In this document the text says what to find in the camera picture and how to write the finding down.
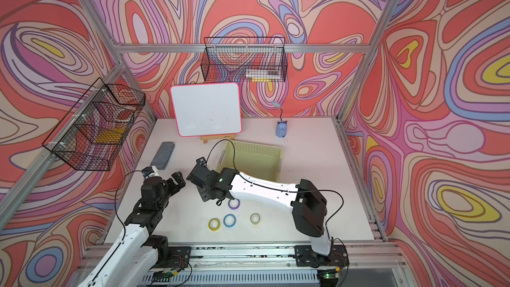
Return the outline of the purple tape roll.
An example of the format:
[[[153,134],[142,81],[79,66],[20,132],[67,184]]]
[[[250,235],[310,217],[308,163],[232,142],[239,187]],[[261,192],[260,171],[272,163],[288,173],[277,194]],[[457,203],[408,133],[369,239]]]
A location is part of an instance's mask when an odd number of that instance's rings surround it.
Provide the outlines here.
[[[238,199],[229,199],[228,208],[230,210],[237,210],[240,207],[240,201]]]

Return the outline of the yellow green tape roll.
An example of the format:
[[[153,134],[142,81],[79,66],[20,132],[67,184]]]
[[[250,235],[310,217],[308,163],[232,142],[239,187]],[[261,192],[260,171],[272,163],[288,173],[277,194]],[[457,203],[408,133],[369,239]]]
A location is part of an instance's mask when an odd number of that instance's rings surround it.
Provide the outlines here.
[[[208,228],[210,231],[218,231],[220,229],[220,226],[221,226],[221,221],[217,218],[212,218],[209,220],[208,222]]]

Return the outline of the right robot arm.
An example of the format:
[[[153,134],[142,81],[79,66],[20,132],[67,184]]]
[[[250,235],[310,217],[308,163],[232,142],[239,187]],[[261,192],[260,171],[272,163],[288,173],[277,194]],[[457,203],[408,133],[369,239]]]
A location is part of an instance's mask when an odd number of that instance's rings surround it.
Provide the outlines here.
[[[254,178],[234,168],[220,172],[197,163],[187,176],[204,202],[225,199],[251,200],[276,207],[292,215],[296,229],[309,237],[316,255],[329,256],[332,242],[326,233],[327,199],[309,180],[276,183]]]

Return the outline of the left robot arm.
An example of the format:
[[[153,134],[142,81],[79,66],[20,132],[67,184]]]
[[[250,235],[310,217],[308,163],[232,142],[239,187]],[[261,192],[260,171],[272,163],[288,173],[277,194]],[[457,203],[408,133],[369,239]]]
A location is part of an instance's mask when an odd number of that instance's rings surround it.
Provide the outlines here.
[[[171,277],[186,268],[185,259],[172,254],[168,238],[154,235],[169,198],[186,185],[183,174],[178,171],[163,179],[154,167],[147,167],[142,175],[141,197],[122,222],[121,234],[80,286],[137,286],[156,265],[170,266],[164,275]]]

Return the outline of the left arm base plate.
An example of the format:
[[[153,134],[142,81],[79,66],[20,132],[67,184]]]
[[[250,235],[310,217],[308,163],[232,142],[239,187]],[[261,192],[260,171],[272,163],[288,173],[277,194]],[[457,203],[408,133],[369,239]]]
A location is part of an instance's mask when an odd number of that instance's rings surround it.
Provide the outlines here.
[[[155,268],[176,271],[188,267],[191,258],[191,247],[170,247],[168,255]]]

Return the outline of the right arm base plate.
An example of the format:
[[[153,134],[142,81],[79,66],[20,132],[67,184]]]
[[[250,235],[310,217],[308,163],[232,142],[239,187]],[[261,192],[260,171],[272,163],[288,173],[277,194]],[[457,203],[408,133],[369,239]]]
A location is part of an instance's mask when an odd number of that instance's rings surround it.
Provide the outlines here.
[[[349,265],[349,256],[344,245],[333,245],[328,256],[313,252],[310,245],[296,245],[294,247],[294,259],[297,267],[344,268]]]

